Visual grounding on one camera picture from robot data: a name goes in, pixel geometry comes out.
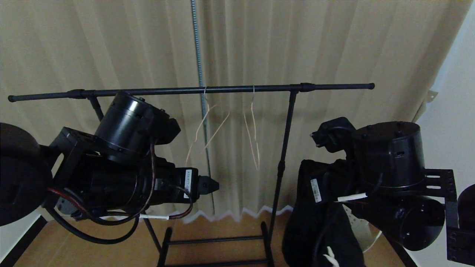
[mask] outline black garment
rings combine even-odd
[[[310,180],[317,179],[322,195],[325,183],[322,181],[328,164],[302,161],[297,184],[297,201],[286,227],[282,241],[282,253],[290,267],[331,267],[323,256],[331,247],[340,267],[363,267],[363,252],[351,229],[350,221],[342,205],[334,202],[315,203]],[[321,229],[337,212],[319,246],[318,256],[313,260],[313,251]]]

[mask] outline brown floor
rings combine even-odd
[[[275,235],[272,240],[272,252],[275,266],[287,266],[281,253],[281,241],[285,223],[290,213],[277,217]],[[178,221],[153,219],[152,225],[160,242],[165,229],[173,226],[172,240],[193,238],[215,238],[241,235],[259,235],[260,222],[270,221],[270,214],[263,212],[255,219],[243,215],[241,223],[231,217],[209,222],[199,217],[190,224]],[[81,221],[75,226],[93,236],[114,238],[124,234],[131,226],[105,227],[90,221]],[[166,264],[207,263],[217,261],[265,258],[262,240],[233,241],[207,244],[173,245]],[[137,231],[126,241],[116,245],[98,245],[77,238],[63,229],[56,222],[49,222],[37,238],[31,243],[16,267],[62,267],[62,266],[156,266],[158,252],[143,222]],[[365,253],[368,267],[404,267],[388,241],[381,236],[376,244]]]

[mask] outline black metal bar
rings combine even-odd
[[[97,115],[97,118],[99,119],[99,121],[102,121],[102,119],[104,118],[104,113],[102,113],[101,104],[99,104],[97,97],[91,96],[91,97],[88,97],[87,99],[89,99],[89,101],[91,102],[92,108],[94,109],[95,114]]]
[[[268,260],[267,266],[274,267],[274,258],[272,257],[272,249],[270,247],[269,233],[267,232],[267,226],[265,222],[261,222],[262,235],[264,236],[264,250],[266,252],[266,258]]]
[[[213,267],[213,266],[236,266],[236,265],[249,265],[249,264],[263,264],[267,263],[267,259],[252,259],[252,260],[240,260],[240,261],[226,261],[226,262],[214,262],[214,263],[198,263],[198,264],[173,264],[166,265],[165,267]]]
[[[295,99],[298,92],[290,92],[289,108],[287,110],[287,120],[285,122],[284,142],[282,143],[282,153],[280,155],[279,165],[277,167],[277,183],[275,184],[274,204],[272,205],[272,216],[269,227],[269,242],[272,240],[272,232],[276,222],[277,204],[279,203],[280,187],[282,185],[282,177],[285,171],[285,156],[287,155],[287,145],[289,143],[290,125],[292,124],[292,116],[294,115]]]
[[[165,261],[167,260],[168,254],[168,243],[171,239],[171,234],[173,233],[173,229],[168,227],[165,231],[165,237],[163,238],[163,248],[161,249],[160,258],[158,258],[157,267],[165,267]]]
[[[182,87],[182,88],[150,88],[150,89],[120,89],[120,90],[82,90],[76,89],[63,93],[47,93],[34,95],[10,95],[10,102],[52,99],[74,98],[85,99],[89,97],[114,96],[123,91],[132,95],[179,95],[179,94],[207,94],[214,93],[245,93],[245,92],[311,92],[315,90],[346,90],[346,89],[373,89],[374,83],[370,84],[336,84],[315,85],[301,83],[295,85],[268,85],[268,86],[210,86],[210,87]]]
[[[168,242],[169,245],[183,245],[196,243],[212,243],[212,242],[226,242],[226,241],[242,241],[263,239],[263,236],[244,236],[244,237],[230,237],[230,238],[209,238],[209,239],[193,239],[193,240],[175,240]]]
[[[150,236],[152,237],[152,240],[155,243],[155,246],[157,247],[158,253],[161,254],[162,248],[160,246],[160,242],[158,241],[157,235],[155,234],[155,231],[153,230],[150,220],[148,218],[143,218],[143,221],[145,222],[145,225],[147,226]]]

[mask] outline curtain fold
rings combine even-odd
[[[206,86],[369,83],[376,88],[299,93],[279,209],[292,205],[302,159],[342,156],[317,149],[309,134],[348,117],[355,127],[412,120],[423,104],[471,1],[199,0],[197,13]],[[198,86],[189,1],[2,1],[0,3],[1,120],[50,143],[63,126],[94,133],[98,120],[86,100],[9,103],[8,95],[72,89]],[[220,190],[201,196],[207,215],[272,206],[288,92],[209,94],[211,177]],[[146,96],[178,120],[182,132],[156,153],[177,166],[201,122],[199,95]],[[112,97],[100,98],[102,108]],[[250,111],[253,103],[256,129]],[[249,143],[256,130],[260,166]],[[208,174],[198,131],[189,166]],[[161,205],[170,213],[185,205]]]

